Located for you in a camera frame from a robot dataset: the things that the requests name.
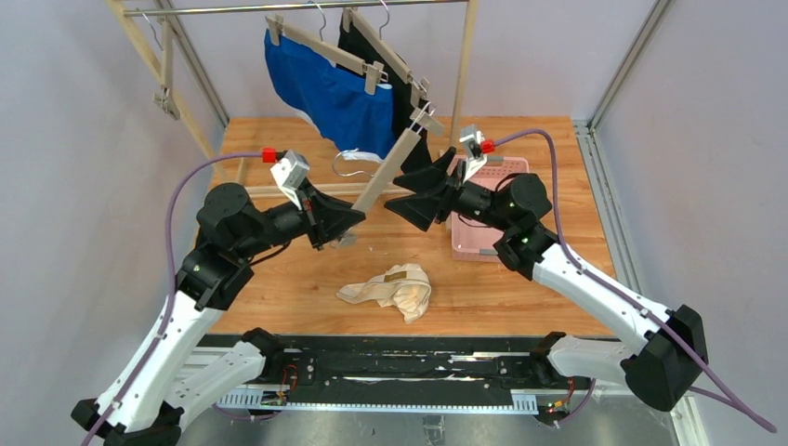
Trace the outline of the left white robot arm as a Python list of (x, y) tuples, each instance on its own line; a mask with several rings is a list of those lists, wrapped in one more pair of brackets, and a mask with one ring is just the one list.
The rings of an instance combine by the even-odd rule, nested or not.
[(321, 249), (364, 218), (351, 203), (308, 181), (296, 188), (293, 201), (265, 211), (237, 183), (211, 189), (197, 214), (197, 242), (171, 269), (171, 290), (156, 323), (111, 386), (75, 404), (72, 419), (86, 438), (107, 445), (174, 445), (235, 387), (278, 373), (282, 344), (256, 328), (198, 373), (179, 378), (192, 351), (252, 279), (256, 258), (275, 256), (303, 236)]

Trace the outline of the cream cotton underwear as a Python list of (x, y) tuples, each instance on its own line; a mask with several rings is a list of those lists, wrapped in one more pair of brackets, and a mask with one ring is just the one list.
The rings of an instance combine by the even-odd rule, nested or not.
[(335, 295), (349, 304), (374, 301), (380, 308), (394, 307), (410, 324), (427, 312), (431, 294), (432, 284), (423, 268), (406, 263), (366, 282), (346, 284)]

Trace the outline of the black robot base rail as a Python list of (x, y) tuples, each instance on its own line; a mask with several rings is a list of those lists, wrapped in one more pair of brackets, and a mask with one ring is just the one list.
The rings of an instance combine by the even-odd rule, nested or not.
[(580, 402), (584, 377), (543, 378), (533, 336), (283, 335), (282, 363), (215, 405), (279, 411), (540, 414)]

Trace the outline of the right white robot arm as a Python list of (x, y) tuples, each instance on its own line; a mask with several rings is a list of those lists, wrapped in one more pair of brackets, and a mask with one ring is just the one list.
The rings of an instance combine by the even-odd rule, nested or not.
[(456, 214), (500, 231), (493, 249), (508, 270), (569, 298), (615, 334), (613, 341), (546, 335), (530, 353), (542, 385), (597, 379), (628, 387), (653, 409), (672, 410), (708, 363), (699, 313), (653, 302), (582, 259), (543, 224), (552, 203), (537, 175), (511, 174), (488, 189), (465, 179), (464, 167), (449, 149), (432, 165), (395, 177), (410, 193), (386, 209), (420, 230)]

